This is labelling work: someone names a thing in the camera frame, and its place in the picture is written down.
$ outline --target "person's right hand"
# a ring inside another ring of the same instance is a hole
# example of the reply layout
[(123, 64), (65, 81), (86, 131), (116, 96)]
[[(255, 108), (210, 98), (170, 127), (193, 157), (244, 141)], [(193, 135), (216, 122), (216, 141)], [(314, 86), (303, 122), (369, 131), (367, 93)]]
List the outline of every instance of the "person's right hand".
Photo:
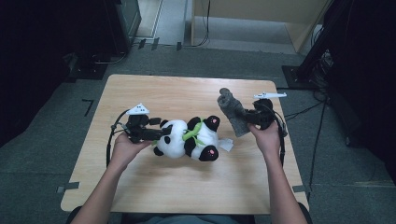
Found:
[(279, 157), (280, 140), (278, 126), (275, 121), (265, 130), (260, 130), (251, 123), (247, 126), (256, 137), (257, 146), (265, 158)]

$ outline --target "stuffed animal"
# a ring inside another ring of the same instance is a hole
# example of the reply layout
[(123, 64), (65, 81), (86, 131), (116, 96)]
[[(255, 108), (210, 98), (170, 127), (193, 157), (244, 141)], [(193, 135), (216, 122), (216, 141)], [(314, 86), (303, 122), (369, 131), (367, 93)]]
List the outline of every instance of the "stuffed animal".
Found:
[(220, 119), (210, 116), (207, 119), (195, 117), (187, 123), (189, 130), (183, 135), (186, 154), (198, 161), (215, 161), (219, 157), (218, 127)]
[(184, 120), (164, 120), (160, 124), (161, 128), (172, 127), (169, 135), (162, 136), (154, 148), (154, 153), (157, 156), (165, 155), (169, 158), (179, 158), (185, 153), (183, 134), (187, 130), (187, 123)]
[(217, 129), (220, 119), (195, 117), (188, 123), (184, 120), (164, 120), (161, 128), (172, 127), (170, 134), (162, 136), (154, 148), (157, 156), (179, 158), (183, 155), (198, 161), (215, 161), (219, 157)]

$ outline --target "wooden table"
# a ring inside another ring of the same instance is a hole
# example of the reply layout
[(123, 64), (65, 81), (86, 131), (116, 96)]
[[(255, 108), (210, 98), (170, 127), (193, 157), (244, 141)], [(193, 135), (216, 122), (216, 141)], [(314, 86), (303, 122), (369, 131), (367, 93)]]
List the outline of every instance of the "wooden table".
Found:
[[(70, 182), (78, 189), (64, 194), (62, 209), (83, 205), (106, 169), (106, 144), (110, 126), (125, 109), (142, 103), (151, 118), (183, 119), (220, 117), (219, 138), (231, 138), (231, 152), (219, 150), (213, 162), (157, 157), (153, 147), (143, 150), (123, 173), (113, 212), (269, 214), (267, 172), (251, 133), (236, 138), (230, 122), (219, 109), (220, 88), (228, 88), (244, 108), (253, 108), (253, 94), (276, 92), (271, 81), (112, 75), (107, 81)], [(278, 99), (274, 110), (283, 117)], [(291, 186), (301, 186), (290, 138), (285, 138), (284, 169)], [(305, 194), (295, 193), (308, 207)]]

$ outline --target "hand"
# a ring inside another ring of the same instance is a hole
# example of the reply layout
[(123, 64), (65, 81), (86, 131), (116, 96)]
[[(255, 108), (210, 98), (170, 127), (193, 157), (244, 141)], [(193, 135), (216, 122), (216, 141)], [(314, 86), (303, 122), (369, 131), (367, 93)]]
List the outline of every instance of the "hand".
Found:
[(136, 157), (136, 155), (143, 148), (148, 147), (150, 144), (150, 141), (143, 141), (134, 144), (128, 138), (128, 135), (125, 132), (122, 132), (116, 138), (109, 166), (116, 166), (124, 171), (128, 164)]
[(279, 157), (280, 140), (278, 126), (275, 121), (272, 122), (271, 125), (265, 130), (260, 130), (251, 123), (249, 123), (247, 126), (256, 137), (257, 146), (262, 152), (264, 158), (272, 158), (274, 156)]

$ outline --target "black tape mark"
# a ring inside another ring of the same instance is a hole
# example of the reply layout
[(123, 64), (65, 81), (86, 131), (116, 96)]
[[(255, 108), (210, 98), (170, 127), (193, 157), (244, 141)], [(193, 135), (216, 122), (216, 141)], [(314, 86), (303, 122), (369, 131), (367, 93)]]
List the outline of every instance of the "black tape mark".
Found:
[(91, 108), (92, 108), (92, 105), (93, 105), (93, 101), (94, 101), (94, 100), (82, 99), (82, 101), (83, 101), (83, 102), (90, 102), (90, 106), (88, 106), (87, 112), (85, 112), (85, 115), (84, 115), (84, 117), (87, 117), (88, 113), (90, 113), (90, 110), (91, 110)]
[(146, 44), (146, 39), (142, 39), (139, 43), (139, 49), (142, 49), (143, 47), (145, 47)]
[(177, 50), (177, 51), (181, 50), (181, 42), (177, 42), (177, 48), (176, 48), (176, 50)]
[(64, 186), (60, 186), (56, 189), (57, 193), (65, 193), (67, 189), (78, 189), (79, 188), (79, 182), (72, 182), (72, 183), (67, 183)]
[(158, 42), (160, 42), (160, 38), (159, 38), (159, 37), (157, 37), (157, 38), (154, 39), (154, 43), (152, 43), (151, 50), (157, 49), (157, 47), (158, 47)]
[(307, 192), (308, 193), (308, 192), (312, 191), (311, 188), (309, 188), (306, 185), (293, 186), (292, 189), (293, 189), (294, 193), (298, 193), (298, 192)]

